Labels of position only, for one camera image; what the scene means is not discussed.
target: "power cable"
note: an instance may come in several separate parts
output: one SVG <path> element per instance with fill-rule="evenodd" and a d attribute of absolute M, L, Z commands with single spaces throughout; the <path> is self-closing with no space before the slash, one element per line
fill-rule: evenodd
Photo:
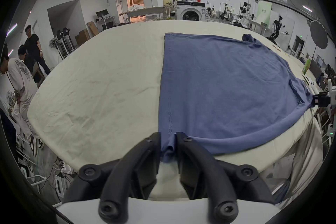
<path fill-rule="evenodd" d="M 50 171 L 50 175 L 49 175 L 49 176 L 47 177 L 47 179 L 44 181 L 44 184 L 43 184 L 42 188 L 40 188 L 39 193 L 40 193 L 40 191 L 43 189 L 43 187 L 44 187 L 45 183 L 48 181 L 49 177 L 51 176 L 51 173 L 53 172 L 53 169 L 54 169 L 54 164 L 52 165 L 52 168 L 51 168 L 51 171 Z"/>

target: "floor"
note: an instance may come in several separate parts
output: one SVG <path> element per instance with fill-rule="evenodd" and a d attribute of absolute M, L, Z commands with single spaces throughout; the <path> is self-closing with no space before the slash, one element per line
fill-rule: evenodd
<path fill-rule="evenodd" d="M 47 177 L 47 181 L 39 184 L 38 186 L 33 186 L 33 188 L 38 192 L 40 190 L 40 195 L 50 204 L 55 205 L 62 201 L 62 198 L 57 195 L 56 189 L 54 187 L 54 176 L 60 171 L 53 168 L 57 156 L 54 152 L 49 149 L 47 145 L 44 145 L 43 149 L 37 152 L 37 156 L 33 157 L 33 153 L 27 143 L 23 143 L 24 153 L 30 157 L 31 161 L 35 164 L 29 163 L 32 168 L 34 175 L 41 175 Z M 68 180 L 66 181 L 67 188 L 70 186 L 70 182 L 73 181 L 73 178 L 70 175 L 67 175 Z"/>

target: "person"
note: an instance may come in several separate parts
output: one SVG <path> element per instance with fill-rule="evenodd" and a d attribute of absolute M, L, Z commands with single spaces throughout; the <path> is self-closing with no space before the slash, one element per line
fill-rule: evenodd
<path fill-rule="evenodd" d="M 32 131 L 28 141 L 31 150 L 33 151 L 33 155 L 36 156 L 38 148 L 42 148 L 43 143 L 37 135 L 33 135 L 33 133 L 35 134 L 35 131 L 27 116 L 30 102 L 37 92 L 36 83 L 27 66 L 18 59 L 10 59 L 7 54 L 2 54 L 1 56 L 0 71 L 2 74 L 7 72 L 8 79 L 14 88 L 14 93 L 17 99 L 17 104 L 15 105 L 19 108 L 21 117 Z"/>
<path fill-rule="evenodd" d="M 25 49 L 32 56 L 32 58 L 34 58 L 35 61 L 37 61 L 43 67 L 45 73 L 49 75 L 50 69 L 44 61 L 43 51 L 41 48 L 39 37 L 36 34 L 32 34 L 31 25 L 28 25 L 25 28 L 25 32 L 28 37 L 24 43 Z"/>
<path fill-rule="evenodd" d="M 25 49 L 24 45 L 21 45 L 19 47 L 19 50 L 17 51 L 17 54 L 19 56 L 19 59 L 24 62 L 24 64 L 29 69 L 29 71 L 31 73 L 33 73 L 33 67 L 34 67 L 34 64 L 36 63 L 36 61 L 35 61 L 35 59 L 33 57 L 30 56 L 29 53 L 27 53 L 27 50 Z M 38 83 L 40 81 L 40 79 L 41 79 L 38 74 L 35 74 L 33 78 L 34 78 L 34 81 L 36 83 Z"/>

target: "white chair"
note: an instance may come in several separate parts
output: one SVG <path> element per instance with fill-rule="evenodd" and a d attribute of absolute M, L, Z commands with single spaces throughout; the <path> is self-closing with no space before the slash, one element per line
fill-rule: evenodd
<path fill-rule="evenodd" d="M 217 18 L 217 11 L 213 10 L 211 14 L 211 19 L 216 19 Z"/>

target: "sneaker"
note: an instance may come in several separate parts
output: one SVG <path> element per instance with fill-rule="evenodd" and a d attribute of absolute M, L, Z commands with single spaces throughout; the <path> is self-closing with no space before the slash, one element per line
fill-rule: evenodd
<path fill-rule="evenodd" d="M 41 139 L 39 139 L 39 149 L 43 149 L 44 147 L 44 144 L 43 142 L 41 141 Z"/>
<path fill-rule="evenodd" d="M 36 157 L 37 149 L 38 149 L 38 139 L 32 136 L 29 145 L 30 145 L 31 151 L 33 152 L 33 156 Z"/>

